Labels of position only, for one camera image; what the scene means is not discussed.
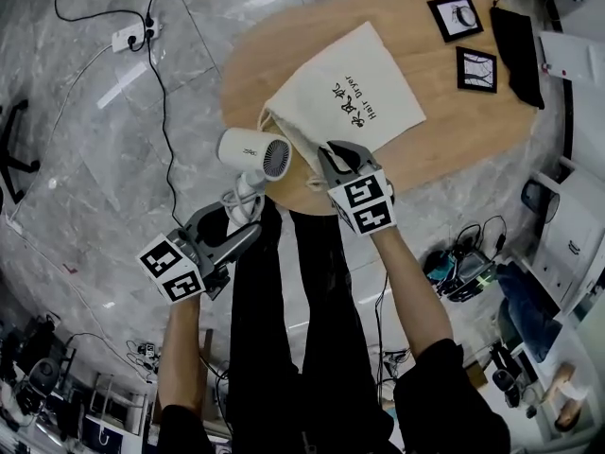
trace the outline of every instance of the black pouch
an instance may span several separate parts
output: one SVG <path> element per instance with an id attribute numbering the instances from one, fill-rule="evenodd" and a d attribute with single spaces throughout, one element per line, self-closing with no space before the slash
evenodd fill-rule
<path id="1" fill-rule="evenodd" d="M 543 110 L 540 94 L 538 60 L 533 42 L 531 19 L 512 11 L 499 9 L 497 1 L 490 10 L 493 36 L 502 61 L 510 70 L 509 86 L 522 101 Z"/>

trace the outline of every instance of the white drawstring bag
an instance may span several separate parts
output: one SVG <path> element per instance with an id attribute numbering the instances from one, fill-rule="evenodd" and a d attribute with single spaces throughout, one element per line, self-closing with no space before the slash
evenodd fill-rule
<path id="1" fill-rule="evenodd" d="M 273 121 L 322 175 L 317 152 L 329 140 L 376 151 L 425 121 L 397 63 L 370 22 L 303 64 L 265 104 L 259 129 Z"/>

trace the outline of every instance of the person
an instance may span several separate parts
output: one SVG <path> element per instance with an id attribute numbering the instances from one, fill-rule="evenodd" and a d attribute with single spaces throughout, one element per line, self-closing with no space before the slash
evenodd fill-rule
<path id="1" fill-rule="evenodd" d="M 545 310 L 541 286 L 529 272 L 509 262 L 499 265 L 496 275 L 508 301 L 510 320 L 549 385 L 542 401 L 559 404 L 555 428 L 568 432 L 578 423 L 590 391 L 590 359 L 576 334 Z"/>
<path id="2" fill-rule="evenodd" d="M 399 452 L 377 398 L 338 218 L 290 215 L 310 308 L 302 373 L 284 322 L 282 218 L 267 200 L 262 234 L 234 274 L 226 409 L 233 452 Z M 508 428 L 471 385 L 447 314 L 399 231 L 372 240 L 416 360 L 394 392 L 406 452 L 509 453 Z M 198 321 L 199 298 L 172 306 L 159 372 L 160 452 L 212 452 L 200 421 Z"/>

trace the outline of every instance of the black photo frame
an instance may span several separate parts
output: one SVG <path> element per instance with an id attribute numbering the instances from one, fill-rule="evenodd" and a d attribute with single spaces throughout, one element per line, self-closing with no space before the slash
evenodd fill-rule
<path id="1" fill-rule="evenodd" d="M 466 30 L 462 28 L 460 32 L 454 32 L 451 27 L 465 27 L 466 25 L 463 23 L 456 24 L 455 22 L 446 23 L 443 20 L 443 16 L 440 12 L 441 6 L 447 6 L 448 4 L 453 4 L 455 2 L 464 2 L 466 3 L 466 7 L 470 8 L 475 14 L 475 25 Z M 462 39 L 463 37 L 468 37 L 469 35 L 475 35 L 483 32 L 483 25 L 481 24 L 481 20 L 479 19 L 479 14 L 476 11 L 475 5 L 473 5 L 473 0 L 431 0 L 426 2 L 433 13 L 433 17 L 437 22 L 439 30 L 441 31 L 441 36 L 443 39 L 449 43 L 452 41 L 456 41 L 457 39 Z M 459 21 L 459 11 L 456 11 L 456 15 L 452 16 L 452 19 L 456 19 Z"/>
<path id="2" fill-rule="evenodd" d="M 482 74 L 479 75 L 481 79 L 473 79 L 469 78 L 469 75 L 466 72 L 465 62 L 468 61 L 467 55 L 471 54 L 479 59 L 476 64 L 483 64 L 485 61 L 490 61 L 492 63 L 492 69 L 489 75 L 485 75 L 484 73 L 489 70 L 482 70 Z M 480 52 L 474 49 L 468 49 L 466 47 L 456 47 L 456 62 L 458 65 L 458 88 L 459 89 L 470 89 L 472 91 L 480 91 L 482 93 L 497 93 L 498 91 L 498 59 L 496 56 L 492 54 L 486 54 L 485 52 Z"/>

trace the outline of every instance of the oval table top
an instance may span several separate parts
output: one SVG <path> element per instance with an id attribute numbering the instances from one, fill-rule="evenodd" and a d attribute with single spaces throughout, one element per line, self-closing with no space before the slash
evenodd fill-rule
<path id="1" fill-rule="evenodd" d="M 399 65 L 426 121 L 374 153 L 395 192 L 471 166 L 525 140 L 535 109 L 509 87 L 492 31 L 494 0 L 473 0 L 484 31 L 446 44 L 429 0 L 328 0 L 287 9 L 244 34 L 223 69 L 221 109 L 228 127 L 255 130 L 265 102 L 323 48 L 370 21 Z M 456 46 L 498 58 L 497 94 L 458 89 Z M 311 168 L 296 151 L 286 176 L 267 194 L 308 215 L 335 211 L 307 186 Z"/>

